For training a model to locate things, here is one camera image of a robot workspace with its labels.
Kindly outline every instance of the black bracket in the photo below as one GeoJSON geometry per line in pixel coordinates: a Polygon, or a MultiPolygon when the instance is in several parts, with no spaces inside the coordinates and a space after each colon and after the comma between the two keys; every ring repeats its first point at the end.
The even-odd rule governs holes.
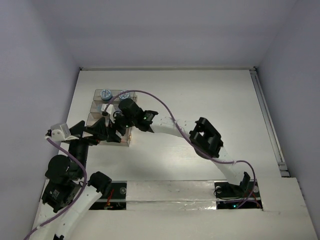
{"type": "Polygon", "coordinates": [[[142,132],[153,132],[150,128],[156,111],[143,111],[131,98],[122,100],[119,103],[121,112],[115,116],[115,124],[122,128],[135,126],[142,132]]]}
{"type": "Polygon", "coordinates": [[[249,174],[245,171],[240,185],[233,185],[226,181],[214,183],[215,196],[221,199],[243,198],[247,191],[254,188],[254,182],[250,181],[249,174]]]}
{"type": "MultiPolygon", "coordinates": [[[[195,122],[196,126],[190,131],[190,141],[195,146],[202,149],[212,158],[219,158],[220,148],[224,146],[220,133],[214,126],[204,117],[200,117],[195,122]]],[[[205,158],[201,152],[195,152],[202,158],[205,158]]]]}
{"type": "Polygon", "coordinates": [[[102,193],[102,196],[106,196],[111,189],[112,179],[100,171],[93,173],[88,181],[88,186],[93,186],[96,191],[102,193]]]}
{"type": "Polygon", "coordinates": [[[80,185],[73,181],[67,184],[56,184],[49,181],[41,199],[43,204],[48,203],[53,208],[53,212],[57,213],[72,202],[79,189],[80,185]]]}

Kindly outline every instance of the clear plastic container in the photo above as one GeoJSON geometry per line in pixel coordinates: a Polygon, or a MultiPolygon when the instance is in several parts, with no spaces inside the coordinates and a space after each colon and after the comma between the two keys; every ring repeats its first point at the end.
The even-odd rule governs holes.
{"type": "MultiPolygon", "coordinates": [[[[102,104],[106,104],[108,103],[107,101],[102,101],[101,97],[100,97],[100,92],[102,91],[102,89],[96,89],[94,91],[94,96],[93,96],[93,102],[91,104],[91,108],[90,108],[90,113],[88,115],[88,118],[86,120],[86,125],[87,126],[92,126],[93,124],[95,124],[100,118],[104,117],[105,118],[105,124],[108,125],[109,123],[109,116],[103,116],[102,115],[102,111],[101,111],[101,106],[102,104]]],[[[116,96],[117,94],[120,93],[120,91],[122,90],[113,90],[111,89],[111,93],[113,96],[116,96]]],[[[130,93],[130,97],[133,101],[137,102],[137,95],[135,92],[131,92],[130,93]]],[[[120,99],[117,98],[113,101],[113,105],[115,107],[115,109],[118,108],[118,105],[120,103],[120,99]]],[[[110,146],[126,146],[129,147],[130,144],[130,140],[131,140],[131,127],[128,128],[125,132],[125,135],[121,137],[121,142],[106,142],[106,141],[101,141],[100,145],[110,145],[110,146]]],[[[90,134],[88,133],[84,133],[84,137],[89,136],[90,134]]]]}

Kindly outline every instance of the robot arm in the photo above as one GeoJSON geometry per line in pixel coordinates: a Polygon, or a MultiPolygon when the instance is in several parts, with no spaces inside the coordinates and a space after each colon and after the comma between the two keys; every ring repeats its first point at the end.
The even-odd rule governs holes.
{"type": "Polygon", "coordinates": [[[224,143],[221,140],[220,133],[204,117],[200,117],[198,121],[177,119],[175,122],[171,117],[161,116],[156,111],[143,111],[129,98],[121,101],[118,108],[120,111],[115,111],[113,105],[104,104],[101,110],[110,115],[110,120],[113,122],[112,127],[119,133],[124,134],[126,128],[135,126],[143,132],[185,137],[196,146],[195,151],[200,157],[206,159],[209,159],[208,157],[217,158],[221,162],[213,161],[230,184],[241,186],[241,188],[247,187],[250,181],[249,175],[238,170],[234,164],[224,164],[233,160],[223,147],[224,143]],[[178,123],[184,136],[178,130],[176,123],[178,123]]]}
{"type": "MultiPolygon", "coordinates": [[[[250,176],[246,172],[237,170],[234,164],[223,164],[233,161],[223,147],[221,135],[207,119],[203,117],[197,121],[177,119],[174,122],[172,118],[161,116],[156,111],[143,111],[129,98],[121,101],[118,108],[120,111],[116,111],[113,105],[102,106],[102,114],[109,114],[110,121],[107,125],[105,117],[101,117],[92,126],[85,126],[84,121],[80,121],[70,129],[66,123],[57,124],[52,126],[46,135],[54,141],[69,143],[68,152],[84,167],[89,146],[98,145],[100,141],[120,143],[120,135],[123,136],[129,127],[136,127],[143,132],[184,137],[202,158],[219,160],[213,162],[225,175],[232,189],[243,193],[247,190],[250,176]],[[84,132],[91,136],[83,137],[84,132]]],[[[45,176],[49,182],[41,197],[40,215],[35,225],[38,226],[59,213],[61,215],[48,225],[38,227],[30,239],[68,240],[91,205],[110,192],[112,180],[101,172],[92,174],[77,201],[69,206],[81,187],[77,181],[84,176],[82,169],[68,156],[56,155],[50,160],[45,176]]]]}

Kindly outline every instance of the cable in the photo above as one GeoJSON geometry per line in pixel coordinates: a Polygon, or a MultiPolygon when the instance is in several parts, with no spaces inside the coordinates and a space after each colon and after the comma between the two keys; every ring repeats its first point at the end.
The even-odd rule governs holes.
{"type": "MultiPolygon", "coordinates": [[[[154,99],[158,100],[164,107],[165,109],[168,111],[170,117],[172,118],[173,122],[175,123],[175,126],[177,127],[177,130],[179,131],[179,133],[181,134],[181,136],[195,149],[197,150],[199,153],[201,153],[201,155],[206,158],[206,159],[209,159],[211,160],[212,162],[214,163],[217,163],[217,164],[237,164],[237,163],[245,163],[247,164],[251,170],[252,170],[252,174],[253,174],[253,186],[256,185],[256,182],[257,182],[257,179],[256,179],[256,173],[255,173],[255,170],[254,168],[252,167],[252,165],[248,162],[248,161],[245,161],[245,160],[238,160],[238,161],[219,161],[217,158],[214,158],[214,157],[211,157],[209,156],[208,154],[206,154],[202,149],[200,149],[199,147],[193,145],[190,141],[190,139],[187,137],[187,135],[181,130],[180,126],[178,125],[177,123],[177,120],[176,118],[174,117],[173,113],[171,112],[171,110],[169,109],[169,107],[161,100],[159,99],[158,97],[156,97],[155,95],[147,92],[147,91],[142,91],[142,90],[126,90],[126,91],[123,91],[117,95],[115,95],[109,102],[108,104],[106,105],[105,109],[104,109],[104,112],[106,113],[107,112],[107,109],[108,107],[110,106],[110,104],[116,99],[118,98],[120,95],[122,94],[125,94],[125,93],[132,93],[132,92],[137,92],[137,93],[143,93],[143,94],[146,94],[146,95],[149,95],[151,97],[153,97],[154,99]]],[[[243,199],[243,201],[241,202],[241,204],[239,204],[236,208],[240,208],[243,204],[245,204],[249,198],[251,197],[252,193],[254,192],[254,188],[252,188],[251,192],[249,193],[249,195],[243,199]]]]}
{"type": "MultiPolygon", "coordinates": [[[[247,202],[255,203],[255,204],[257,204],[257,206],[258,206],[260,209],[262,209],[260,203],[259,203],[257,200],[251,200],[251,199],[249,199],[249,200],[247,200],[247,202]]],[[[224,203],[224,204],[239,203],[239,200],[223,201],[223,203],[224,203]]]]}
{"type": "Polygon", "coordinates": [[[115,114],[117,114],[117,113],[122,113],[122,111],[120,111],[120,110],[119,110],[119,111],[115,111],[115,112],[113,113],[113,115],[112,115],[113,118],[115,118],[115,114]]]}
{"type": "MultiPolygon", "coordinates": [[[[217,192],[216,192],[216,190],[214,190],[213,195],[217,197],[216,193],[217,193],[217,192]]],[[[233,197],[233,198],[222,198],[222,197],[217,197],[217,199],[219,199],[219,200],[226,200],[226,201],[233,201],[233,200],[237,200],[237,201],[234,201],[234,202],[240,202],[240,200],[239,200],[239,199],[243,199],[243,198],[245,198],[245,197],[246,197],[246,195],[247,195],[247,193],[244,193],[244,195],[243,195],[243,196],[238,196],[238,197],[233,197]]],[[[248,199],[248,200],[247,200],[247,202],[255,202],[255,203],[256,203],[256,205],[258,206],[258,208],[262,209],[262,207],[261,207],[261,205],[259,204],[259,202],[258,202],[258,200],[257,200],[257,197],[256,197],[256,195],[255,195],[254,193],[252,193],[252,197],[254,198],[254,200],[253,200],[253,199],[248,199]]]]}
{"type": "Polygon", "coordinates": [[[68,151],[66,151],[65,149],[63,149],[62,147],[60,147],[58,144],[56,144],[54,141],[52,141],[49,137],[46,137],[46,140],[53,145],[55,148],[59,149],[60,151],[62,151],[63,153],[65,153],[72,161],[74,161],[77,165],[79,165],[79,167],[81,168],[81,170],[83,171],[83,182],[84,184],[81,186],[79,193],[77,194],[77,196],[74,198],[74,200],[68,205],[66,206],[61,212],[59,212],[57,215],[53,216],[52,218],[48,219],[47,221],[41,223],[39,226],[35,227],[34,229],[32,229],[23,240],[28,240],[30,238],[30,236],[38,230],[39,227],[43,227],[49,223],[51,223],[53,220],[57,219],[58,217],[60,217],[62,214],[64,214],[66,211],[68,211],[71,206],[73,204],[75,204],[75,202],[78,200],[78,198],[81,196],[81,194],[83,193],[83,191],[85,190],[86,187],[86,182],[87,182],[87,171],[85,169],[85,167],[81,164],[81,162],[79,162],[74,156],[72,156],[68,151]]]}
{"type": "Polygon", "coordinates": [[[109,202],[110,202],[110,199],[112,198],[112,195],[114,194],[114,191],[115,191],[114,189],[111,190],[110,195],[106,200],[106,204],[105,204],[104,208],[107,208],[110,205],[109,202]]]}

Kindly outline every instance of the white enclosure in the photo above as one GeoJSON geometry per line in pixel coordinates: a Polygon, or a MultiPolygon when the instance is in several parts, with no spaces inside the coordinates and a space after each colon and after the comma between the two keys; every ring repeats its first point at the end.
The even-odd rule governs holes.
{"type": "MultiPolygon", "coordinates": [[[[128,239],[141,236],[143,226],[146,239],[316,239],[310,218],[319,236],[319,22],[318,0],[3,0],[1,237],[22,240],[31,229],[44,173],[58,153],[44,134],[57,123],[86,121],[93,91],[108,85],[150,91],[177,118],[207,117],[229,154],[253,164],[264,185],[265,212],[253,209],[246,221],[246,210],[214,211],[212,219],[203,211],[90,211],[74,239],[128,239]],[[146,67],[153,70],[135,71],[146,67]],[[183,69],[155,71],[159,67],[183,69]],[[277,139],[269,136],[273,126],[263,114],[262,95],[257,98],[258,81],[253,85],[248,71],[253,67],[282,152],[274,152],[277,139]],[[93,68],[101,71],[86,71],[93,68]],[[124,71],[105,71],[112,68],[124,71]],[[282,153],[288,179],[279,171],[282,153]],[[155,236],[156,220],[165,235],[155,236]],[[238,225],[219,233],[211,220],[215,227],[238,225]],[[255,223],[265,227],[253,229],[255,223]],[[237,234],[245,229],[250,232],[237,234]]],[[[138,104],[166,114],[147,96],[139,94],[138,104]]],[[[182,139],[137,130],[130,147],[91,147],[87,170],[127,181],[224,178],[182,139]]]]}

